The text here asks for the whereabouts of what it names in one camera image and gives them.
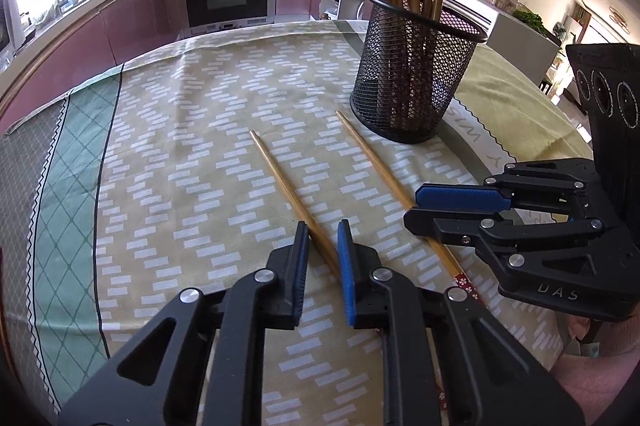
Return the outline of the person's right hand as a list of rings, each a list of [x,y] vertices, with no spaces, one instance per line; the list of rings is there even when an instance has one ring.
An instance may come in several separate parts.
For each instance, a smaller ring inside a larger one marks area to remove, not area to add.
[[[603,322],[601,320],[585,317],[568,316],[566,318],[568,334],[571,339],[576,339],[580,347],[596,346],[598,334]]]

